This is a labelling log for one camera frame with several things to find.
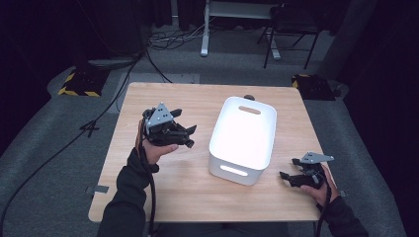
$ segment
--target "cable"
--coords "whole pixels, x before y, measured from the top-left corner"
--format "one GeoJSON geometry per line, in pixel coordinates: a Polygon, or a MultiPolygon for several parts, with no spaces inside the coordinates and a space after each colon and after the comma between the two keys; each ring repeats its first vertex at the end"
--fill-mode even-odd
{"type": "Polygon", "coordinates": [[[145,133],[145,126],[144,126],[144,120],[141,123],[141,128],[139,129],[139,145],[138,149],[140,148],[140,154],[139,157],[141,158],[142,166],[145,169],[145,172],[147,173],[148,181],[150,182],[150,188],[151,188],[151,213],[150,213],[150,220],[148,223],[148,236],[151,237],[154,234],[154,217],[156,214],[156,188],[154,184],[154,178],[151,173],[150,167],[148,166],[148,159],[147,154],[145,153],[145,148],[142,146],[142,141],[145,138],[142,138],[142,136],[145,133]]]}
{"type": "Polygon", "coordinates": [[[153,60],[151,60],[150,54],[148,53],[148,50],[145,50],[145,55],[148,58],[148,61],[151,63],[151,65],[154,67],[154,69],[158,72],[158,74],[160,74],[160,76],[162,78],[164,78],[165,80],[167,80],[170,83],[173,83],[171,80],[169,80],[169,78],[167,78],[163,72],[160,71],[160,69],[158,69],[158,67],[154,64],[153,60]]]}
{"type": "Polygon", "coordinates": [[[324,220],[324,215],[326,214],[327,207],[329,206],[329,202],[330,202],[330,199],[332,197],[332,189],[330,188],[330,185],[327,182],[327,179],[325,177],[323,177],[320,173],[317,173],[317,175],[319,175],[324,180],[324,183],[326,184],[326,187],[327,187],[327,189],[326,189],[327,190],[326,191],[326,203],[324,204],[323,209],[321,210],[321,214],[320,214],[320,217],[319,217],[318,222],[317,222],[317,229],[316,229],[316,235],[315,235],[316,237],[320,237],[321,226],[322,226],[322,223],[323,223],[323,220],[324,220]]]}
{"type": "Polygon", "coordinates": [[[95,32],[96,36],[99,38],[99,40],[102,42],[102,44],[111,52],[119,55],[119,56],[136,56],[138,54],[142,53],[142,49],[136,53],[131,54],[123,54],[123,52],[126,52],[126,50],[115,50],[111,48],[102,38],[102,36],[99,34],[98,30],[96,29],[95,25],[93,24],[92,20],[90,19],[89,15],[87,14],[86,10],[84,9],[83,5],[81,4],[80,0],[77,0],[78,5],[80,6],[80,9],[82,10],[84,16],[86,17],[87,21],[89,22],[90,26],[93,28],[93,31],[95,32]]]}
{"type": "MultiPolygon", "coordinates": [[[[127,76],[127,79],[126,79],[126,82],[123,82],[123,85],[124,85],[124,89],[123,89],[123,91],[125,91],[126,90],[126,87],[128,86],[128,82],[129,82],[129,75],[127,76]]],[[[120,98],[120,96],[121,95],[118,95],[118,97],[117,97],[117,99],[116,99],[116,101],[115,101],[115,106],[117,107],[117,111],[118,112],[120,112],[121,110],[120,110],[120,107],[118,106],[118,99],[120,98]]]]}
{"type": "Polygon", "coordinates": [[[96,63],[95,61],[89,61],[89,64],[91,64],[92,66],[95,66],[96,68],[98,68],[98,70],[118,70],[118,69],[122,69],[128,66],[131,66],[133,64],[133,62],[135,61],[136,57],[133,57],[132,59],[128,60],[128,61],[124,61],[124,62],[114,62],[114,63],[96,63]]]}
{"type": "MultiPolygon", "coordinates": [[[[214,20],[216,17],[213,17],[209,20],[209,23],[214,20]]],[[[197,34],[198,32],[202,31],[205,25],[200,25],[198,28],[196,28],[193,31],[187,32],[187,33],[183,33],[177,36],[174,36],[178,31],[173,31],[173,34],[170,37],[166,37],[166,33],[156,33],[154,35],[163,35],[162,38],[160,37],[155,37],[155,36],[151,36],[150,40],[148,41],[149,43],[149,47],[156,49],[156,50],[165,50],[165,49],[175,49],[177,47],[182,46],[185,42],[189,42],[192,41],[196,38],[201,38],[204,34],[201,35],[197,35],[195,36],[195,34],[197,34]],[[157,42],[164,42],[166,41],[166,45],[162,46],[162,45],[156,45],[157,42]],[[173,43],[178,42],[179,44],[173,47],[170,47],[170,45],[172,45],[173,43]]]]}
{"type": "Polygon", "coordinates": [[[112,106],[112,104],[117,100],[117,98],[122,94],[123,88],[125,87],[125,84],[127,82],[127,78],[129,78],[129,73],[132,70],[132,68],[135,66],[135,64],[140,60],[140,56],[136,58],[136,60],[132,63],[131,67],[129,68],[127,74],[126,74],[126,78],[125,81],[123,82],[123,85],[120,87],[117,95],[114,97],[114,99],[110,102],[110,104],[100,113],[100,115],[94,119],[92,122],[90,122],[89,125],[87,125],[83,131],[81,131],[78,135],[76,135],[70,142],[68,142],[64,147],[62,147],[60,150],[58,150],[55,154],[53,154],[50,158],[48,158],[45,162],[43,162],[37,169],[35,169],[30,176],[23,182],[21,183],[18,188],[14,191],[14,193],[12,194],[12,196],[9,198],[9,200],[6,202],[6,205],[3,209],[2,215],[1,215],[1,219],[0,219],[0,237],[3,237],[3,228],[4,228],[4,221],[6,219],[6,213],[7,210],[10,206],[10,204],[12,203],[13,199],[16,197],[16,195],[19,193],[19,191],[25,186],[25,184],[28,183],[28,181],[31,180],[31,178],[36,175],[45,165],[47,165],[50,161],[52,161],[54,158],[56,158],[62,151],[64,151],[68,146],[70,146],[72,143],[74,143],[84,132],[86,132],[87,130],[89,130],[91,128],[91,126],[98,121],[104,114],[105,112],[112,106]]]}

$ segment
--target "jacket sleeve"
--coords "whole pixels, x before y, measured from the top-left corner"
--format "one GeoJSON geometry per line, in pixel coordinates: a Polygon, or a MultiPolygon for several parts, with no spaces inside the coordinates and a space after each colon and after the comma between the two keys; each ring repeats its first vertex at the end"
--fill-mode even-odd
{"type": "Polygon", "coordinates": [[[145,224],[144,189],[148,185],[147,174],[132,149],[118,175],[118,191],[105,208],[98,236],[141,236],[145,224]]]}
{"type": "Polygon", "coordinates": [[[336,197],[327,207],[324,220],[329,224],[330,233],[335,237],[365,237],[368,231],[352,208],[345,203],[342,197],[336,197]]]}

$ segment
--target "basket handle hole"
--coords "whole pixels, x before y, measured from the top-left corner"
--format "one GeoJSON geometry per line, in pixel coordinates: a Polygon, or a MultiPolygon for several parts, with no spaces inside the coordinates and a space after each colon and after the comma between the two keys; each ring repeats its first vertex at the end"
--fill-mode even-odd
{"type": "Polygon", "coordinates": [[[261,113],[258,110],[255,110],[255,109],[252,109],[252,108],[248,108],[248,107],[243,107],[243,106],[238,107],[238,109],[240,111],[244,111],[244,112],[251,113],[251,114],[254,114],[254,115],[259,115],[261,113]]]}
{"type": "Polygon", "coordinates": [[[239,176],[248,176],[248,174],[246,172],[239,171],[237,169],[234,169],[234,168],[231,168],[231,167],[228,167],[228,166],[222,165],[219,168],[221,168],[221,170],[228,171],[228,172],[234,173],[234,174],[239,175],[239,176]]]}

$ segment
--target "wooden table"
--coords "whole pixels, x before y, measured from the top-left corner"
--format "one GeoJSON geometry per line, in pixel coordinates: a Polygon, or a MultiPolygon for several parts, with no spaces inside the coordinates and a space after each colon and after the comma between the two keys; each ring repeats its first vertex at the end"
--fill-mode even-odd
{"type": "MultiPolygon", "coordinates": [[[[170,110],[182,109],[175,121],[184,127],[197,125],[191,136],[195,145],[181,146],[163,156],[160,172],[154,175],[156,221],[315,221],[319,212],[314,200],[298,188],[291,188],[279,171],[292,175],[300,171],[292,158],[307,151],[322,153],[301,96],[295,88],[196,84],[131,83],[102,170],[89,218],[99,222],[106,204],[112,200],[116,179],[134,146],[138,121],[146,109],[163,102],[170,110]],[[274,107],[278,113],[275,144],[270,165],[254,186],[242,186],[213,176],[209,171],[209,144],[224,101],[231,96],[253,95],[256,101],[274,107]]],[[[147,188],[145,212],[151,200],[147,188]]]]}

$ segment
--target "white plastic basket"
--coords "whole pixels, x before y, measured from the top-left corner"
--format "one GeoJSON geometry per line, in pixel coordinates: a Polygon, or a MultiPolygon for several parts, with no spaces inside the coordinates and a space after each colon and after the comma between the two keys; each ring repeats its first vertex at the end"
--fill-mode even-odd
{"type": "Polygon", "coordinates": [[[209,171],[241,185],[254,185],[271,160],[276,123],[273,107],[228,98],[209,143],[209,171]]]}

